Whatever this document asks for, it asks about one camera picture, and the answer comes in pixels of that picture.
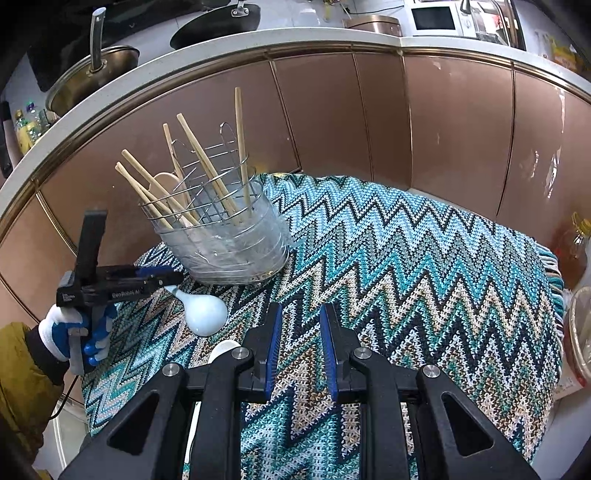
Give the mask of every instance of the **zigzag patterned tablecloth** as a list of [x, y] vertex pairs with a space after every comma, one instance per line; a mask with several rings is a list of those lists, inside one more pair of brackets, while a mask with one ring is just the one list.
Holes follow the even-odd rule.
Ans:
[[[108, 359], [85, 376], [97, 433], [164, 364], [206, 363], [240, 342], [267, 305], [283, 305], [271, 402], [245, 405], [243, 478], [353, 479], [359, 469], [356, 406], [330, 401], [318, 323], [332, 301], [342, 324], [392, 363], [442, 367], [526, 459], [543, 436], [561, 367], [562, 280], [531, 238], [449, 205], [348, 177], [261, 175], [295, 247], [260, 286], [181, 288], [219, 296], [229, 321], [196, 338], [166, 291], [122, 303]], [[141, 265], [182, 268], [164, 246]], [[413, 447], [409, 462], [416, 474]]]

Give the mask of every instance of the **microwave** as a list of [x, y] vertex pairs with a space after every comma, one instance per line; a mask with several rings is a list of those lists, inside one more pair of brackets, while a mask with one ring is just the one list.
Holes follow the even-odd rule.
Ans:
[[436, 35], [476, 38], [472, 15], [460, 10], [460, 2], [422, 2], [404, 5], [408, 36]]

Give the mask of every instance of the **screw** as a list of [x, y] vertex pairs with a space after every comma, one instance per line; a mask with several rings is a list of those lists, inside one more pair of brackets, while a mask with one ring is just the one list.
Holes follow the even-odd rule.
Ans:
[[178, 364], [166, 364], [162, 367], [162, 373], [166, 377], [174, 377], [177, 373], [181, 371], [181, 368]]
[[441, 373], [441, 370], [439, 370], [439, 367], [437, 365], [425, 365], [423, 367], [423, 373], [426, 377], [437, 378]]
[[371, 350], [367, 347], [360, 346], [353, 350], [353, 355], [360, 360], [365, 360], [371, 356]]
[[236, 360], [242, 360], [243, 358], [246, 358], [248, 355], [250, 355], [250, 351], [248, 350], [248, 348], [243, 346], [237, 346], [234, 350], [232, 350], [232, 356]]

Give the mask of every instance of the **gloved hand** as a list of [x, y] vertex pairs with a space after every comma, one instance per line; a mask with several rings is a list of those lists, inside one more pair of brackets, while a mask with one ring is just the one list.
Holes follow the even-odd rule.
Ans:
[[[92, 337], [84, 347], [84, 354], [89, 358], [89, 364], [96, 366], [108, 355], [109, 334], [113, 328], [113, 319], [116, 317], [115, 305], [108, 305], [98, 327], [93, 329]], [[73, 308], [54, 305], [47, 313], [47, 317], [39, 324], [39, 336], [43, 345], [56, 359], [66, 362], [70, 358], [69, 333], [72, 329], [78, 329], [81, 335], [88, 335], [89, 325], [90, 319], [84, 313]]]

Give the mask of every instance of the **chevron pattern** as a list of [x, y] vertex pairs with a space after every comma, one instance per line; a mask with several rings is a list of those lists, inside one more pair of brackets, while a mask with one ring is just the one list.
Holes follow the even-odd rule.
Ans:
[[[120, 304], [109, 358], [84, 379], [91, 432], [165, 363], [206, 363], [219, 341], [240, 342], [278, 301], [275, 391], [267, 405], [243, 406], [243, 478], [357, 478], [358, 407], [333, 404], [324, 375], [318, 313], [330, 301], [342, 324], [392, 363], [443, 368], [531, 460], [561, 367], [563, 285], [552, 254], [472, 213], [373, 183], [260, 181], [294, 238], [285, 268], [258, 286], [205, 287], [187, 276], [183, 290], [228, 305], [228, 323], [209, 338], [188, 330], [182, 305], [164, 290]], [[138, 263], [182, 269], [162, 244]]]

